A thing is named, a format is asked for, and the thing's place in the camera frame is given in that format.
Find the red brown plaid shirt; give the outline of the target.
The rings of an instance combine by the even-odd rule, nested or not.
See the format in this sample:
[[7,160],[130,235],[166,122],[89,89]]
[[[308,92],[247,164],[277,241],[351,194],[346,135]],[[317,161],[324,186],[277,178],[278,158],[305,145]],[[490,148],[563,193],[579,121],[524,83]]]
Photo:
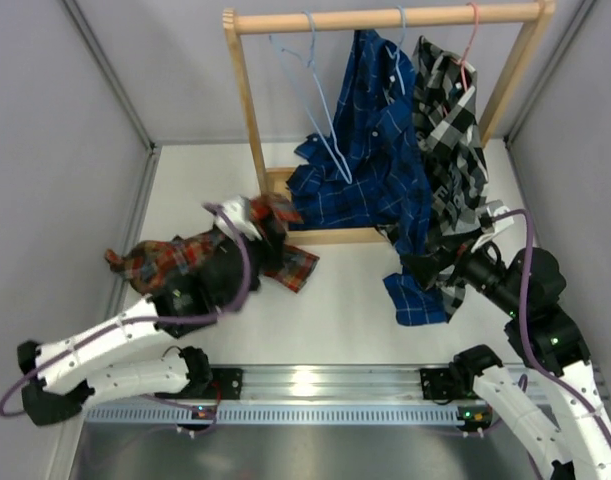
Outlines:
[[[252,221],[274,215],[285,230],[289,223],[302,221],[290,200],[281,194],[261,194],[250,201]],[[197,269],[227,239],[217,227],[212,227],[187,238],[175,236],[170,241],[141,241],[124,255],[108,249],[104,260],[110,270],[129,282],[136,292],[148,294],[162,287],[172,275]],[[296,246],[286,246],[287,265],[280,270],[259,270],[259,273],[297,293],[313,273],[319,257]]]

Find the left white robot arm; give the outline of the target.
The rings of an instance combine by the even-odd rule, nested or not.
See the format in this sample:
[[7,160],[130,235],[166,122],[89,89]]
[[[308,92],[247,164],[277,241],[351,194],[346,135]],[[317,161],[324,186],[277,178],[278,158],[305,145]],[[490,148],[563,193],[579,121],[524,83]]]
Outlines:
[[93,328],[59,342],[20,344],[18,363],[28,377],[21,389],[22,406],[32,423],[54,425],[98,404],[132,396],[206,395],[213,375],[199,347],[183,347],[153,360],[127,358],[241,310],[258,289],[261,272],[279,267],[284,252],[283,221],[270,214],[255,227],[257,237],[225,237],[196,270],[172,277],[158,292]]

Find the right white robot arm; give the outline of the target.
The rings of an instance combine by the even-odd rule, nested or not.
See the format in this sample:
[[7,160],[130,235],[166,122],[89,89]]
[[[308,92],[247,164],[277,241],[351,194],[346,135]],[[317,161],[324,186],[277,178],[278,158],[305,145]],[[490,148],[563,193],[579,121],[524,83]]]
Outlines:
[[457,354],[450,384],[485,400],[527,451],[542,479],[611,479],[611,419],[595,381],[589,348],[559,304],[566,287],[558,261],[528,246],[505,264],[495,243],[476,245],[480,232],[446,241],[453,279],[475,288],[510,320],[508,342],[530,369],[552,410],[546,415],[525,381],[487,346]]

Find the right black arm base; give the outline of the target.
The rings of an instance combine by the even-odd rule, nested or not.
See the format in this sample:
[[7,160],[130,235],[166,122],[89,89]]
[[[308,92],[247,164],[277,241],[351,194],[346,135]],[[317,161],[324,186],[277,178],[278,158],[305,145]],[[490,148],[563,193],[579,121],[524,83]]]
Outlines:
[[[436,405],[446,406],[457,400],[475,400],[474,379],[491,366],[502,362],[485,345],[478,345],[456,354],[446,367],[425,367],[419,370],[424,400]],[[457,430],[463,437],[482,438],[492,426],[493,413],[490,407],[481,411],[474,408],[459,410],[459,418],[464,422]]]

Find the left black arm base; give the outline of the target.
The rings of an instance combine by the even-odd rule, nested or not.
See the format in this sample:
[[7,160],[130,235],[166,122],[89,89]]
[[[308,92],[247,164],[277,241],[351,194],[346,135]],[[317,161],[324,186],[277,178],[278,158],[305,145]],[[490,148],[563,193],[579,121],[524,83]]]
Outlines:
[[189,411],[191,419],[199,421],[198,424],[177,424],[179,433],[195,438],[214,430],[221,402],[241,398],[242,368],[213,367],[204,351],[196,347],[169,347],[162,360],[181,360],[188,369],[187,384],[179,392],[156,392],[149,396],[157,403]]

